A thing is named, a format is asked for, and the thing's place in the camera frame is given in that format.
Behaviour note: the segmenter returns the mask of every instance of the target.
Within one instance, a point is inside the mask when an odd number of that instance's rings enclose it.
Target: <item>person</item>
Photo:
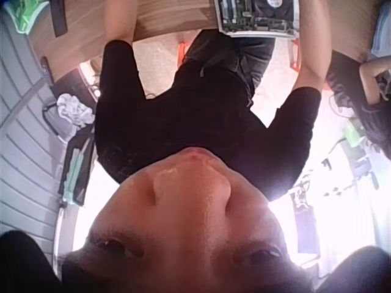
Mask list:
[[[391,15],[391,1],[384,1],[381,11],[375,36],[389,29],[389,22],[381,19]],[[391,44],[391,37],[383,43]],[[391,160],[391,56],[373,56],[361,64],[334,51],[327,82],[334,91],[337,105],[353,109],[366,137]]]
[[[266,129],[249,105],[272,40],[204,31],[171,89],[146,101],[131,47],[137,3],[107,0],[109,43],[95,136],[99,160],[120,187],[85,246],[66,257],[61,283],[53,274],[44,277],[45,257],[32,239],[20,232],[1,237],[7,266],[2,286],[40,292],[310,292],[268,208],[308,156],[331,59],[327,0],[300,2],[301,71]],[[388,256],[378,254],[380,271],[370,271],[373,289],[388,280]]]

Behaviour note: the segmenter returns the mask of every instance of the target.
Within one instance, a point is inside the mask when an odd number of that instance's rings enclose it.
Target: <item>nose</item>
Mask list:
[[[155,209],[170,248],[201,261],[225,237],[230,181],[209,154],[188,152],[153,178]]]

